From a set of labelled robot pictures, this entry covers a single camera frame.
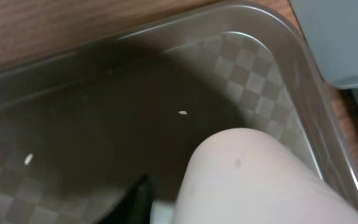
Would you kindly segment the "pink plastic cup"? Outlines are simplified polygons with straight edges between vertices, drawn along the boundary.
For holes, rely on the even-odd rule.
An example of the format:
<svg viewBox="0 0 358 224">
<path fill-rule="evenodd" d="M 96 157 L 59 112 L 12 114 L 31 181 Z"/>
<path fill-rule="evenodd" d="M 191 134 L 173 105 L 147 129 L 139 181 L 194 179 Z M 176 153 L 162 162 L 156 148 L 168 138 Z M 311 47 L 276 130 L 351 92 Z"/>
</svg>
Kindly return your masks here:
<svg viewBox="0 0 358 224">
<path fill-rule="evenodd" d="M 358 211 L 268 134 L 205 139 L 188 163 L 175 223 L 358 223 Z"/>
</svg>

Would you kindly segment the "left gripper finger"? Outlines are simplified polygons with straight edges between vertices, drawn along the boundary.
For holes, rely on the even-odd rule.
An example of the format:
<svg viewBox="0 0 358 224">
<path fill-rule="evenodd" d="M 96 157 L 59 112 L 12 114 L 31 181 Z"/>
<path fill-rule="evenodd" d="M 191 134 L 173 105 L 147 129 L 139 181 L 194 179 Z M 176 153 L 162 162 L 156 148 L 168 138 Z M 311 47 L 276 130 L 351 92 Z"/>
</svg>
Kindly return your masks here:
<svg viewBox="0 0 358 224">
<path fill-rule="evenodd" d="M 143 175 L 126 192 L 120 202 L 97 224 L 149 224 L 154 202 L 154 183 Z"/>
</svg>

